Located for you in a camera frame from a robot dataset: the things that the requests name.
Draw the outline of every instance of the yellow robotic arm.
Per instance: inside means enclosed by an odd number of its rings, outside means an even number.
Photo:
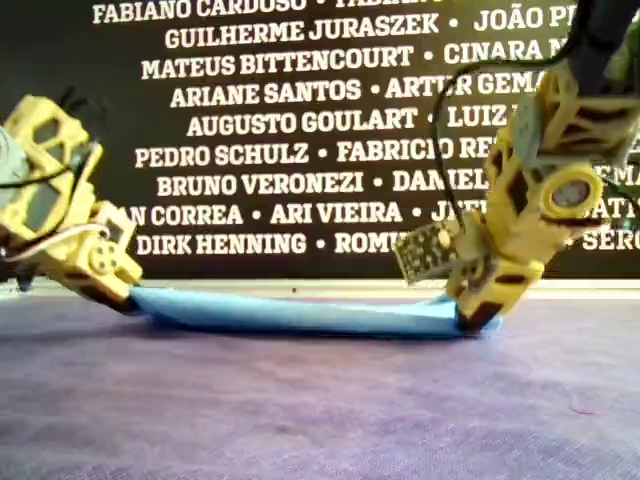
[[[61,105],[24,97],[0,127],[0,246],[4,261],[125,312],[142,268],[127,253],[135,224],[89,182],[102,152]]]
[[[484,164],[486,213],[460,212],[396,245],[409,284],[448,274],[460,328],[478,331],[509,312],[558,251],[605,226],[592,218],[606,181],[594,167],[624,167],[637,135],[640,35],[627,28],[638,4],[580,2],[561,57],[497,132]]]

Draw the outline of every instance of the white printed name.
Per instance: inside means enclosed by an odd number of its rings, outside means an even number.
[[[309,162],[309,144],[258,143],[183,147],[136,148],[136,168],[189,168],[214,164],[227,165],[290,165]]]
[[[449,95],[504,95],[533,93],[536,91],[544,72],[495,72],[464,75]],[[387,84],[385,98],[434,97],[445,87],[449,75],[422,75],[419,77],[392,77]]]
[[[307,0],[154,0],[102,3],[93,6],[93,23],[132,23],[177,20],[191,17],[249,15],[301,11]]]
[[[554,5],[545,11],[535,6],[523,9],[521,3],[513,3],[508,10],[480,10],[480,19],[473,23],[473,28],[478,32],[484,32],[536,29],[543,26],[570,27],[575,12],[576,5]]]
[[[219,233],[138,235],[137,255],[301,255],[307,251],[302,233]]]
[[[413,50],[414,47],[411,45],[398,45],[142,60],[141,79],[167,80],[408,67],[411,66],[410,56]]]
[[[332,202],[277,204],[271,214],[272,225],[320,223],[401,223],[400,207],[396,202]]]
[[[440,139],[442,157],[446,160],[459,158],[486,158],[494,137],[458,137]],[[398,138],[385,140],[336,142],[337,162],[381,162],[407,160],[433,160],[434,144],[425,138]]]
[[[202,108],[229,105],[258,105],[260,103],[311,103],[358,100],[362,83],[349,80],[313,80],[306,82],[269,82],[264,85],[203,85],[176,87],[171,108]]]
[[[280,135],[294,132],[329,133],[415,128],[419,111],[415,107],[363,110],[321,110],[285,113],[245,113],[194,116],[188,137],[216,135]]]
[[[564,40],[550,38],[550,56],[557,53]],[[449,65],[466,64],[486,60],[542,60],[547,58],[538,40],[506,40],[496,42],[447,43],[444,61]]]
[[[245,173],[242,175],[161,176],[158,197],[302,195],[364,192],[363,172]]]

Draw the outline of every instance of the wire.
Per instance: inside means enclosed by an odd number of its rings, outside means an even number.
[[[28,180],[22,180],[20,182],[12,182],[12,183],[0,183],[0,190],[13,189],[13,188],[23,188],[28,187],[29,185],[35,185],[38,183],[47,183],[49,180],[53,180],[54,178],[58,178],[64,175],[67,172],[71,171],[71,167],[65,165],[60,170],[54,173],[50,173],[49,175],[44,175],[42,177],[30,178]]]
[[[67,240],[71,237],[75,237],[76,235],[80,235],[86,232],[98,232],[103,238],[109,238],[109,229],[104,225],[100,225],[98,223],[87,223],[84,225],[75,225],[73,227],[69,227],[61,232],[57,232],[54,235],[42,240],[41,242],[36,243],[15,255],[3,255],[0,258],[7,263],[15,263],[22,262],[24,260],[28,260],[29,258],[37,255],[45,251],[47,248],[55,245],[57,243],[62,242],[63,240]]]
[[[460,78],[464,75],[475,74],[483,68],[497,68],[497,67],[518,67],[524,69],[543,69],[548,68],[557,63],[564,60],[576,46],[578,46],[582,34],[586,28],[587,22],[589,20],[589,13],[591,11],[591,7],[593,5],[593,0],[579,0],[576,13],[575,13],[575,21],[571,27],[571,31],[567,38],[567,41],[564,43],[562,48],[552,57],[543,59],[543,60],[513,60],[513,59],[492,59],[492,60],[484,60],[480,62],[470,63],[465,65],[464,67],[458,69],[453,76],[447,81],[444,85],[444,88],[440,90],[438,97],[436,99],[436,103],[433,107],[432,111],[432,122],[431,122],[431,141],[433,143],[434,149],[434,160],[436,164],[436,169],[442,178],[442,182],[444,184],[444,194],[446,200],[451,204],[451,208],[453,209],[453,213],[458,220],[458,224],[460,228],[464,230],[464,222],[462,220],[462,209],[458,205],[456,201],[456,195],[451,186],[451,182],[449,181],[449,176],[447,175],[444,159],[442,157],[442,149],[440,148],[440,132],[439,132],[439,123],[440,116],[442,113],[442,109],[444,107],[444,102],[449,96],[449,92],[455,88]]]

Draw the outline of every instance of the blue cloth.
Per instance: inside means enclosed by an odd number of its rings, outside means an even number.
[[[141,313],[177,326],[210,331],[334,334],[409,338],[465,336],[447,297],[404,304],[321,303],[135,287]],[[500,328],[495,318],[482,333]]]

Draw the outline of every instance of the black cable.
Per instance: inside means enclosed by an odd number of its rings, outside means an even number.
[[[35,185],[38,183],[47,183],[49,180],[58,178],[59,176],[64,175],[65,173],[70,171],[71,167],[69,165],[65,165],[57,172],[50,173],[49,175],[43,175],[42,177],[30,178],[28,180],[22,180],[20,182],[0,183],[0,190],[28,187],[29,185]]]
[[[564,60],[574,48],[576,48],[580,40],[582,38],[582,34],[586,29],[587,22],[589,21],[589,14],[591,11],[591,7],[593,5],[593,0],[578,0],[578,5],[576,8],[576,13],[574,17],[574,22],[571,26],[571,31],[567,38],[567,41],[562,46],[562,48],[552,57],[543,59],[543,60],[484,60],[480,62],[470,63],[465,65],[464,67],[457,70],[453,76],[447,81],[444,88],[438,94],[436,99],[436,103],[434,105],[432,111],[432,122],[431,122],[431,141],[433,142],[434,149],[434,160],[436,164],[436,169],[442,177],[442,182],[444,184],[444,194],[446,200],[451,204],[451,208],[453,209],[453,213],[458,220],[460,228],[464,230],[465,226],[462,220],[462,209],[458,205],[456,201],[456,195],[451,187],[451,182],[449,182],[449,176],[447,175],[446,168],[444,165],[444,159],[442,157],[442,149],[440,148],[440,132],[439,132],[439,122],[440,115],[442,113],[442,108],[444,106],[444,102],[449,96],[449,91],[455,88],[460,77],[463,75],[470,75],[477,73],[483,68],[497,68],[497,67],[517,67],[524,69],[543,69],[548,68],[553,65],[558,64],[562,60]]]

